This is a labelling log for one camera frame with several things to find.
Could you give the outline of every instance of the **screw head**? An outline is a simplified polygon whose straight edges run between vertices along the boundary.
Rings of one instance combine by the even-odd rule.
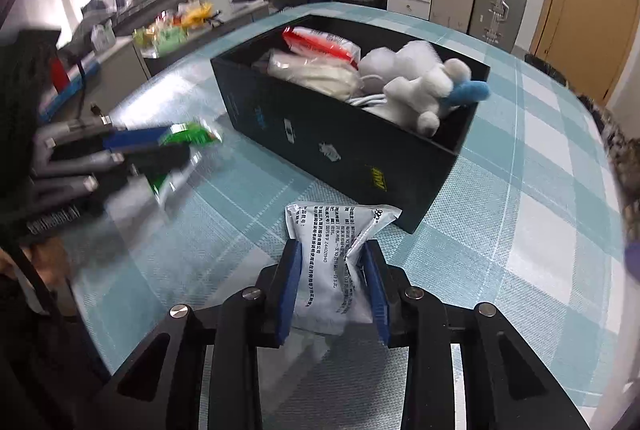
[[[424,296],[424,289],[421,287],[412,285],[404,290],[404,294],[407,295],[411,300],[419,300]]]
[[[489,302],[482,302],[478,306],[478,312],[482,316],[487,316],[490,318],[492,316],[495,316],[495,314],[498,312],[498,309],[495,307],[495,305],[489,304]]]
[[[262,290],[257,287],[251,286],[242,290],[242,298],[245,300],[255,300],[260,298]]]
[[[188,313],[189,313],[189,306],[187,306],[185,304],[174,305],[169,310],[169,314],[173,318],[182,318],[183,316],[186,316]]]

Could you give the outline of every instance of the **yellow navi logo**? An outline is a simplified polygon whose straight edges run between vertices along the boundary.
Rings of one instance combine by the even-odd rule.
[[[371,176],[373,177],[373,184],[386,192],[385,175],[382,173],[382,170],[376,168],[375,166],[372,166]]]

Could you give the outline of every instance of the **open cardboard box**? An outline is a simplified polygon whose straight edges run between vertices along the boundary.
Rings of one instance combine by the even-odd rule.
[[[421,137],[370,112],[252,68],[269,49],[285,52],[286,26],[304,26],[347,38],[362,56],[386,46],[398,51],[417,38],[374,25],[308,15],[252,38],[211,60],[231,123],[255,142],[360,204],[402,208],[396,224],[413,233],[453,168],[477,105],[442,121],[435,136]],[[473,80],[489,67],[433,44],[444,61],[460,58]]]

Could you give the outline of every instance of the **checkered tablecloth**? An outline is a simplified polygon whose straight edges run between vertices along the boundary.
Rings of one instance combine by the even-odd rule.
[[[389,226],[378,240],[388,263],[442,301],[495,303],[589,413],[612,367],[624,278],[616,190],[590,115],[567,89],[481,41],[339,3],[289,9],[236,30],[158,74],[112,114],[130,125],[213,119],[225,140],[165,212],[140,212],[143,201],[129,200],[66,234],[74,294],[108,368],[173,304],[212,305],[252,284],[284,246],[287,203],[351,202],[235,132],[209,63],[308,13],[405,32],[491,67],[492,96],[420,227],[408,235]],[[260,357],[266,428],[399,427],[405,351],[385,349],[362,329],[336,338],[294,334],[287,344],[277,357]],[[454,362],[460,394],[459,356]]]

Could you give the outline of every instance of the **door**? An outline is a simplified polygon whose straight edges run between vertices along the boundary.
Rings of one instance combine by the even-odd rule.
[[[552,0],[536,56],[598,103],[617,82],[638,24],[639,0]]]

